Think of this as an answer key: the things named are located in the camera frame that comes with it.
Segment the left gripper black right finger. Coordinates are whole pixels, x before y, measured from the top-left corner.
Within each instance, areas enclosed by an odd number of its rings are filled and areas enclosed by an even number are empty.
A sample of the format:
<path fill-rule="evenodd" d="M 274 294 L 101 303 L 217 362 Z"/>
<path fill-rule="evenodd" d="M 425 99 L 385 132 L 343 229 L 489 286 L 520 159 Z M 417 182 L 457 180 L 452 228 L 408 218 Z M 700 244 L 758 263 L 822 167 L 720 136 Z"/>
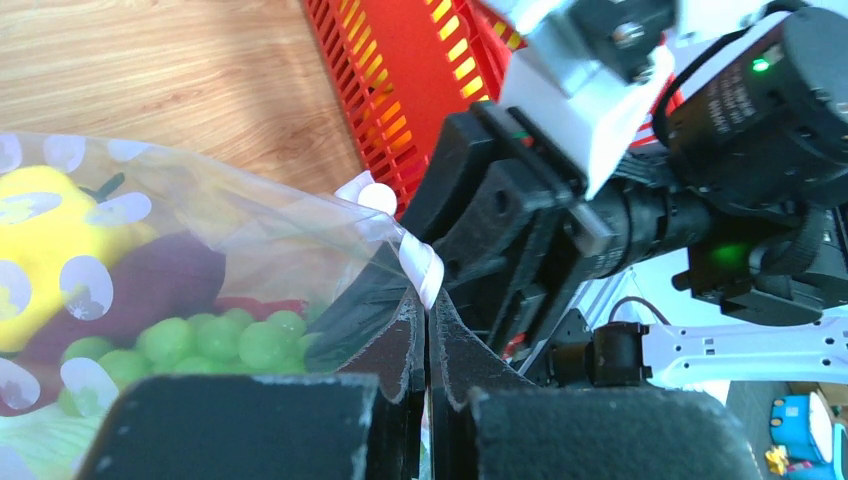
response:
<path fill-rule="evenodd" d="M 436 479 L 745 479 L 749 442 L 704 393 L 644 384 L 634 323 L 554 353 L 562 388 L 506 365 L 461 321 L 446 292 L 428 316 Z"/>

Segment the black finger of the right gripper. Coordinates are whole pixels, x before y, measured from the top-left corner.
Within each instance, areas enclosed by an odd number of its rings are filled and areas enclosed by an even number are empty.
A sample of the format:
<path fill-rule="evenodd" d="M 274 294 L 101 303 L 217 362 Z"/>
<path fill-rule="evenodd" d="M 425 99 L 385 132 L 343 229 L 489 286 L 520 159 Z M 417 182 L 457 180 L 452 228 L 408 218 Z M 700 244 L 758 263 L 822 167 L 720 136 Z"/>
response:
<path fill-rule="evenodd" d="M 573 210 L 576 203 L 576 169 L 520 110 L 450 115 L 401 218 L 399 243 L 382 242 L 352 284 L 321 313 L 312 327 L 320 337 L 306 351 L 306 370 L 337 370 L 385 326 L 391 293 L 413 289 L 425 314 L 423 365 L 428 373 L 428 316 L 441 292 L 453 302 L 450 236 L 460 231 L 458 223 L 491 220 L 518 208 Z"/>
<path fill-rule="evenodd" d="M 517 336 L 549 335 L 580 283 L 615 266 L 613 218 L 580 205 L 461 220 L 450 236 L 450 296 L 465 325 L 497 355 Z"/>

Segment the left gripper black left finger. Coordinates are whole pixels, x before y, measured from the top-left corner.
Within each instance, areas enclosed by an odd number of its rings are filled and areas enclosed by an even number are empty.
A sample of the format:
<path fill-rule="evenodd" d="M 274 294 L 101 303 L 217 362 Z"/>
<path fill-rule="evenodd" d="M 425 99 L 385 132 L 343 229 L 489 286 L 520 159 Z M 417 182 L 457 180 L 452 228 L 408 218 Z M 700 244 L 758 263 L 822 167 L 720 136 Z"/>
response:
<path fill-rule="evenodd" d="M 425 314 L 394 291 L 386 324 L 327 374 L 162 375 L 122 393 L 81 479 L 413 479 Z"/>

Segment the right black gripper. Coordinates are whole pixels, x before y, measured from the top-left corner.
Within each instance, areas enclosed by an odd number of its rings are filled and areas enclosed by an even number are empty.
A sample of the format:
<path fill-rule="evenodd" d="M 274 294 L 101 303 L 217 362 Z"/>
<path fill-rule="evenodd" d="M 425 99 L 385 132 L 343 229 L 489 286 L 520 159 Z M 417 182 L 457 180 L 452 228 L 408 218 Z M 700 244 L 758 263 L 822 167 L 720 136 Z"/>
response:
<path fill-rule="evenodd" d="M 593 199 L 613 238 L 574 279 L 685 249 L 673 286 L 724 315 L 794 326 L 846 303 L 845 16 L 786 7 L 658 122 L 663 150 L 627 157 Z"/>

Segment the green grapes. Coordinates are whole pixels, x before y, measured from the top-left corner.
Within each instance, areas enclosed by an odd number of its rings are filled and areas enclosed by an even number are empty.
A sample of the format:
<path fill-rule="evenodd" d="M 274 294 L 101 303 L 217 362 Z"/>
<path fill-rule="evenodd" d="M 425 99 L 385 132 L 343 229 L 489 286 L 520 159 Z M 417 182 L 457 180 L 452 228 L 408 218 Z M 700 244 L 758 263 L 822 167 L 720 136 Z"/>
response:
<path fill-rule="evenodd" d="M 103 385 L 107 376 L 122 390 L 157 374 L 304 373 L 308 348 L 318 333 L 308 333 L 301 315 L 280 310 L 260 320 L 240 308 L 222 314 L 171 317 L 146 328 L 131 348 L 119 348 L 103 337 L 73 342 L 62 362 L 77 358 L 95 362 L 72 375 L 74 389 L 60 388 L 59 408 L 73 417 L 99 415 L 114 397 Z"/>

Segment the red plastic basket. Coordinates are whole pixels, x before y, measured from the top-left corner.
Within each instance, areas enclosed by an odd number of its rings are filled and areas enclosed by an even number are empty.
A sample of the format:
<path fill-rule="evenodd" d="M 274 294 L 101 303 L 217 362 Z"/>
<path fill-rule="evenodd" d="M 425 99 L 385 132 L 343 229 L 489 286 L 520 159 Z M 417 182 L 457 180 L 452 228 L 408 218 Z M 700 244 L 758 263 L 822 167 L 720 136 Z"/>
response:
<path fill-rule="evenodd" d="M 453 114 L 503 108 L 525 43 L 484 1 L 310 1 L 315 38 L 365 167 L 402 218 Z"/>

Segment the purple eggplant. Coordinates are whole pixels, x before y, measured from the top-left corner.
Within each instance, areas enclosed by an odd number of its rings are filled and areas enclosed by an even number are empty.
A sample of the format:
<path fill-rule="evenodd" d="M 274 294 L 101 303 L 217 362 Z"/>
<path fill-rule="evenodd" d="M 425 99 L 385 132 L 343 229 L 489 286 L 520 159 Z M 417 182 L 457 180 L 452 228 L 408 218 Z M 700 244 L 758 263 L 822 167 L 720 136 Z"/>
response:
<path fill-rule="evenodd" d="M 109 270 L 113 301 L 105 315 L 84 321 L 61 310 L 11 357 L 13 364 L 35 377 L 41 393 L 34 405 L 22 410 L 2 403 L 1 415 L 16 417 L 54 402 L 62 357 L 76 340 L 100 336 L 118 348 L 128 348 L 143 330 L 163 319 L 212 312 L 225 272 L 226 256 L 187 232 L 134 249 Z"/>

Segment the clear zip top bag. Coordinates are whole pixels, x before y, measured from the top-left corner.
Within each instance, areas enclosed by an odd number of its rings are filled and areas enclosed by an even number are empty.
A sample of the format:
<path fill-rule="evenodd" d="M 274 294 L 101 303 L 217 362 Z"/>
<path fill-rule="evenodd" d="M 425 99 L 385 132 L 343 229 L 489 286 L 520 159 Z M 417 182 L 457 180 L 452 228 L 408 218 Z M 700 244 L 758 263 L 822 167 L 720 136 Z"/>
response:
<path fill-rule="evenodd" d="M 361 174 L 1 136 L 5 479 L 361 479 L 445 268 Z"/>

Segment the yellow bell pepper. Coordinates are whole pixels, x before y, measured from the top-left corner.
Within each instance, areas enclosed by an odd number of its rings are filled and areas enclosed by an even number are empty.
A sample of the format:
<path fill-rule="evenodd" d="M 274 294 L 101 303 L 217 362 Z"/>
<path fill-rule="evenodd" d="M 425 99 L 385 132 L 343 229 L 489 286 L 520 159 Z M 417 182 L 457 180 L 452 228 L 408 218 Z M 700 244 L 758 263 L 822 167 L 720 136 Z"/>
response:
<path fill-rule="evenodd" d="M 103 317 L 117 294 L 108 270 L 153 239 L 151 210 L 140 192 L 99 202 L 45 165 L 2 175 L 2 351 L 20 351 L 58 313 Z"/>

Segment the red chili pepper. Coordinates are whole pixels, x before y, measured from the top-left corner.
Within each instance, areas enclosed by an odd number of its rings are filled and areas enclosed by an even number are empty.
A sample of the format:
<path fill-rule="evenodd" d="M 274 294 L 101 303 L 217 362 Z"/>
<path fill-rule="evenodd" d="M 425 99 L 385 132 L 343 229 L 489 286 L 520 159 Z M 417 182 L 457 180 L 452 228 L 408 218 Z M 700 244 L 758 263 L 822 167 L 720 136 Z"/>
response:
<path fill-rule="evenodd" d="M 219 313 L 239 308 L 247 311 L 256 321 L 264 321 L 278 311 L 294 312 L 305 319 L 308 306 L 307 301 L 299 299 L 263 302 L 249 297 L 219 297 L 214 303 L 214 308 Z"/>

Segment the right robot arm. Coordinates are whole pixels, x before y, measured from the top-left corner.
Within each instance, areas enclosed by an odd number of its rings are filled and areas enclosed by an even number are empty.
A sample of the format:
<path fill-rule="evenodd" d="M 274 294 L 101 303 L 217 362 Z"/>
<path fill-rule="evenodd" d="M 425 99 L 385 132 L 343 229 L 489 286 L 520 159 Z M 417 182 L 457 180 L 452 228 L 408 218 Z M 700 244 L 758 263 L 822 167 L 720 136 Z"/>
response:
<path fill-rule="evenodd" d="M 847 122 L 836 109 L 845 17 L 774 1 L 784 19 L 672 115 L 661 150 L 627 152 L 597 192 L 524 107 L 474 104 L 446 119 L 403 216 L 444 263 L 464 325 L 524 372 L 564 383 L 847 379 L 847 331 L 823 311 L 847 297 Z M 685 249 L 673 286 L 730 326 L 611 317 L 583 347 L 560 338 L 583 283 Z"/>

